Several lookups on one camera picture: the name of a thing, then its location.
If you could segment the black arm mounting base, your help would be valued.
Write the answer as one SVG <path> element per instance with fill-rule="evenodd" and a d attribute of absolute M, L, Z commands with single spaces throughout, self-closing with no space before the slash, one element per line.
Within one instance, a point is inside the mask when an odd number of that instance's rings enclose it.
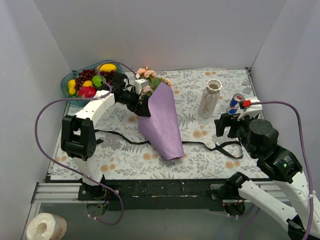
<path fill-rule="evenodd" d="M 223 199 L 213 191 L 225 179 L 141 179 L 106 180 L 102 183 L 121 197 L 125 210 L 184 210 L 223 211 Z"/>

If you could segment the purple wrapping paper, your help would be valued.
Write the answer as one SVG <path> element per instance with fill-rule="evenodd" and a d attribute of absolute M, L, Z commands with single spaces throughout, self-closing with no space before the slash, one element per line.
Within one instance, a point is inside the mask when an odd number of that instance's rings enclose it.
<path fill-rule="evenodd" d="M 140 117 L 138 129 L 167 161 L 185 155 L 175 98 L 171 87 L 160 85 L 148 99 L 150 117 Z"/>

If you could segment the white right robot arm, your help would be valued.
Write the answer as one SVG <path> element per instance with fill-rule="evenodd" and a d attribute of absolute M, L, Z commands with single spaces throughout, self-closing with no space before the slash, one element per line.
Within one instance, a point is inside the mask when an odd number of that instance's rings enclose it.
<path fill-rule="evenodd" d="M 320 202 L 310 196 L 307 178 L 296 156 L 278 145 L 279 132 L 264 119 L 224 113 L 214 121 L 216 136 L 229 128 L 228 138 L 237 138 L 257 167 L 277 185 L 289 200 L 287 206 L 259 188 L 249 177 L 236 172 L 215 195 L 224 199 L 246 199 L 268 213 L 287 230 L 292 240 L 320 238 Z"/>

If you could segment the black gold-lettered ribbon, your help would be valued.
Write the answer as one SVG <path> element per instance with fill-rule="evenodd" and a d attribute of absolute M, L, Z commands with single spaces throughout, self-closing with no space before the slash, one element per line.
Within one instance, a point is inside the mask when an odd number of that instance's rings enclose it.
<path fill-rule="evenodd" d="M 103 132 L 103 133 L 108 133 L 108 134 L 112 134 L 112 135 L 117 135 L 119 137 L 121 137 L 123 140 L 125 140 L 126 142 L 128 142 L 131 145 L 145 145 L 145 144 L 151 144 L 148 140 L 146 141 L 141 141 L 141 142 L 134 142 L 128 138 L 126 138 L 124 135 L 122 135 L 119 132 L 115 132 L 115 131 L 108 131 L 108 130 L 100 130 L 100 129 L 96 129 L 95 132 Z M 233 156 L 231 153 L 229 153 L 228 151 L 226 151 L 224 149 L 224 147 L 229 146 L 229 145 L 238 145 L 241 147 L 241 143 L 239 141 L 227 141 L 227 142 L 223 142 L 222 144 L 215 144 L 214 148 L 209 148 L 205 143 L 203 142 L 199 142 L 199 141 L 182 141 L 183 145 L 202 145 L 203 147 L 205 147 L 208 151 L 213 152 L 213 151 L 218 151 L 221 154 L 223 154 L 224 156 L 227 156 L 229 158 L 232 159 L 242 159 L 244 156 L 244 152 L 241 149 L 241 155 L 240 156 Z"/>

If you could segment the pink flower bunch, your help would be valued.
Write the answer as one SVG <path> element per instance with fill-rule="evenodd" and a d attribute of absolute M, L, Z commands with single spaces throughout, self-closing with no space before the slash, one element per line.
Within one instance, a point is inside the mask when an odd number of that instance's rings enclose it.
<path fill-rule="evenodd" d="M 147 80 L 148 85 L 142 87 L 141 94 L 148 97 L 152 96 L 160 83 L 164 83 L 169 87 L 172 87 L 173 85 L 171 80 L 163 77 L 158 77 L 155 71 L 149 70 L 148 68 L 139 68 L 136 73 L 140 78 Z"/>

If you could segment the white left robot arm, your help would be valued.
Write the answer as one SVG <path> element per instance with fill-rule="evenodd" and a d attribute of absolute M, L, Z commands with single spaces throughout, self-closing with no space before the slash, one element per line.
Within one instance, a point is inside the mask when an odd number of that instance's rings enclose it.
<path fill-rule="evenodd" d="M 138 78 L 139 76 L 135 75 L 133 84 L 120 72 L 114 73 L 109 82 L 103 82 L 102 76 L 99 76 L 101 86 L 94 92 L 92 100 L 75 115 L 66 115 L 62 120 L 61 149 L 75 161 L 83 174 L 82 182 L 90 186 L 89 194 L 95 200 L 103 199 L 107 193 L 106 187 L 100 183 L 103 174 L 97 161 L 91 159 L 98 144 L 95 125 L 116 103 L 125 105 L 139 117 L 151 116 L 149 96 L 143 93 L 149 82 L 145 78 Z"/>

